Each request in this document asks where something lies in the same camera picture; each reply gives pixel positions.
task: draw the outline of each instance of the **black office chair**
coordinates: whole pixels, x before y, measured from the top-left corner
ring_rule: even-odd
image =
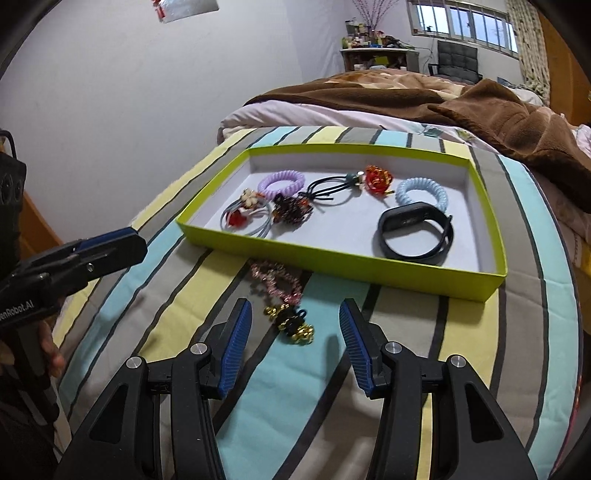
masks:
[[[475,85],[482,80],[478,73],[478,49],[462,45],[438,41],[439,63],[429,64],[429,73],[432,77],[441,77],[452,82],[462,82]],[[437,73],[433,73],[433,67],[437,67]]]

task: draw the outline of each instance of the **light blue spiral hair tie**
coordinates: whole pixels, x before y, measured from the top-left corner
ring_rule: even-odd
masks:
[[[400,182],[396,188],[396,201],[400,206],[415,203],[415,200],[408,196],[407,192],[410,190],[425,190],[426,192],[429,192],[437,199],[437,205],[435,206],[443,213],[447,210],[447,193],[445,193],[443,187],[436,181],[424,177],[415,177]]]

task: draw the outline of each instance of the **white wall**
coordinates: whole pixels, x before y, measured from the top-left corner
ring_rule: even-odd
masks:
[[[125,226],[227,114],[341,70],[345,1],[219,0],[165,25],[150,0],[63,0],[0,80],[0,125],[48,224],[64,241]]]
[[[340,54],[351,0],[284,0],[304,82],[344,71]]]
[[[384,16],[378,28],[383,30],[386,35],[400,38],[417,47],[421,72],[428,74],[427,63],[437,63],[437,41],[442,39],[412,35],[406,1],[398,0],[398,3]],[[470,0],[470,3],[507,12],[505,0]],[[352,4],[349,7],[349,15],[361,17]],[[519,60],[487,48],[477,48],[478,69],[484,78],[496,80],[497,77],[502,77],[515,84],[523,83]]]

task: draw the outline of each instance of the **human hand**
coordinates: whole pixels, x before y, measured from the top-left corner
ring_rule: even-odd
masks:
[[[45,355],[49,374],[52,377],[59,377],[66,366],[66,360],[60,353],[57,345],[53,342],[51,327],[45,321],[39,322],[39,344]],[[2,368],[1,365],[13,364],[14,356],[10,351],[10,348],[8,348],[6,343],[0,341],[0,372]]]

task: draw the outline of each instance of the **brown blanket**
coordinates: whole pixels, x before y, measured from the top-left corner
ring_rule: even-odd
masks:
[[[463,94],[449,100],[431,86],[368,87],[358,79],[350,80],[350,74],[344,74],[272,90],[247,104],[309,103],[465,128],[501,154],[539,171],[576,206],[591,213],[591,159],[578,148],[568,123],[550,109],[524,104],[512,91],[488,79],[464,87]],[[405,83],[404,78],[396,81]]]
[[[326,83],[357,83],[363,88],[379,89],[428,89],[436,92],[444,100],[459,97],[467,86],[463,83],[452,83],[439,77],[397,69],[341,73],[329,78]]]

